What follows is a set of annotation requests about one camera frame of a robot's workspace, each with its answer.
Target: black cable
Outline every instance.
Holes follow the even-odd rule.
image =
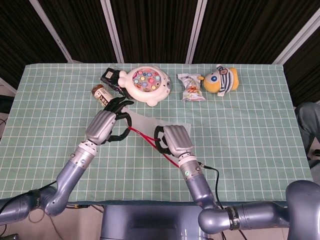
[[[210,169],[210,170],[216,171],[216,179],[215,179],[215,198],[216,198],[216,201],[217,201],[219,207],[220,207],[221,209],[224,209],[224,207],[222,206],[222,204],[221,204],[221,202],[220,202],[219,196],[218,196],[218,182],[219,182],[219,176],[220,176],[220,173],[219,173],[218,169],[216,169],[216,168],[214,168],[214,167],[211,167],[211,166],[206,166],[206,165],[202,164],[201,162],[198,162],[198,163],[199,163],[199,165],[200,165],[202,168],[204,168],[204,169]],[[240,232],[240,234],[242,235],[242,237],[244,238],[244,240],[248,240],[243,231],[241,231],[241,230],[238,230],[238,231]],[[221,236],[222,236],[222,240],[227,240],[227,238],[226,238],[226,236],[225,236],[225,234],[224,234],[223,231],[221,232]]]
[[[7,117],[5,120],[3,120],[3,119],[1,119],[1,118],[0,118],[0,120],[2,121],[2,123],[0,123],[0,125],[1,125],[1,124],[6,125],[6,124],[7,124],[7,122],[6,122],[6,121],[8,120],[8,117]]]
[[[47,188],[47,187],[55,184],[56,182],[57,182],[57,181],[53,181],[53,182],[51,182],[51,183],[49,183],[49,184],[47,184],[47,185],[39,188],[39,191],[41,191],[42,189],[45,189],[45,188]],[[2,212],[4,211],[4,209],[6,208],[6,206],[8,206],[8,205],[9,205],[10,203],[12,203],[14,200],[16,200],[16,199],[18,199],[18,198],[20,198],[20,197],[23,197],[23,196],[28,196],[28,195],[30,195],[30,194],[32,194],[32,193],[31,193],[30,191],[28,191],[28,192],[21,193],[21,194],[19,194],[19,195],[17,195],[17,196],[14,196],[14,197],[10,198],[10,199],[2,206],[2,208],[0,209],[0,215],[2,214]]]
[[[7,230],[7,224],[4,226],[4,230],[3,230],[3,232],[1,233],[0,237],[2,237],[3,234],[5,234],[6,230]]]
[[[216,179],[215,179],[215,198],[216,198],[216,201],[219,205],[219,207],[221,209],[224,209],[224,207],[222,206],[221,202],[220,202],[220,199],[219,199],[219,196],[218,196],[218,183],[219,183],[219,177],[220,177],[220,173],[218,171],[218,169],[214,168],[214,167],[211,167],[211,166],[206,166],[204,164],[202,164],[202,162],[198,161],[199,165],[204,168],[204,169],[210,169],[210,170],[214,170],[216,171]]]
[[[243,237],[245,240],[248,240],[243,231],[239,230],[239,232],[241,233],[242,237]]]
[[[41,217],[38,221],[32,221],[31,218],[30,218],[31,213],[32,213],[32,212],[30,212],[29,215],[28,215],[28,219],[29,219],[29,222],[30,222],[30,223],[38,224],[38,223],[40,223],[40,222],[45,218],[45,211],[42,211],[42,217]]]
[[[51,223],[52,223],[52,225],[53,225],[53,228],[54,228],[56,234],[59,236],[59,238],[60,238],[61,240],[64,240],[63,237],[61,236],[61,234],[58,232],[57,227],[56,227],[54,221],[52,220],[51,216],[49,216],[49,218],[50,218],[50,220],[51,220]]]
[[[100,213],[104,213],[104,211],[102,211],[102,210],[100,210],[99,208],[97,208],[96,206],[94,206],[94,205],[91,205],[91,207],[93,207],[94,209],[96,209],[97,211],[99,211]]]

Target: yellow plush toy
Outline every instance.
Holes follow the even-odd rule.
[[[203,80],[204,88],[210,93],[217,93],[223,97],[225,93],[236,90],[239,86],[237,70],[234,67],[223,67],[220,64],[216,66],[217,71],[200,77]]]

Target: snack bag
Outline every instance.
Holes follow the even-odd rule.
[[[185,90],[182,94],[182,100],[187,101],[201,101],[206,100],[202,96],[202,92],[200,91],[200,74],[191,74],[191,73],[181,73],[178,74],[178,79],[182,81]]]

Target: brown can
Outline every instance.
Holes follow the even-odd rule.
[[[105,107],[114,97],[106,90],[105,86],[98,84],[91,90],[93,96]]]

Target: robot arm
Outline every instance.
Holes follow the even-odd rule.
[[[23,220],[36,208],[42,209],[49,216],[56,216],[64,211],[72,190],[96,156],[97,146],[106,141],[121,141],[129,134],[130,130],[127,128],[120,136],[111,135],[117,120],[125,118],[127,124],[132,125],[129,114],[122,113],[121,110],[134,102],[123,101],[124,99],[125,97],[114,98],[94,117],[85,132],[87,140],[78,145],[56,178],[57,188],[49,186],[28,192],[12,199],[7,206],[5,204],[9,201],[8,198],[0,200],[0,207],[5,206],[0,213],[0,225]]]
[[[157,141],[157,149],[179,159],[178,165],[192,199],[203,208],[198,216],[198,223],[205,233],[288,228],[290,221],[294,224],[289,229],[290,240],[320,240],[320,186],[310,181],[291,183],[286,190],[288,208],[271,201],[258,201],[219,209],[201,166],[192,154],[193,145],[186,129],[177,125],[158,126],[154,133],[155,139],[160,140],[159,132],[163,132],[162,141],[168,148],[163,148],[160,141]]]

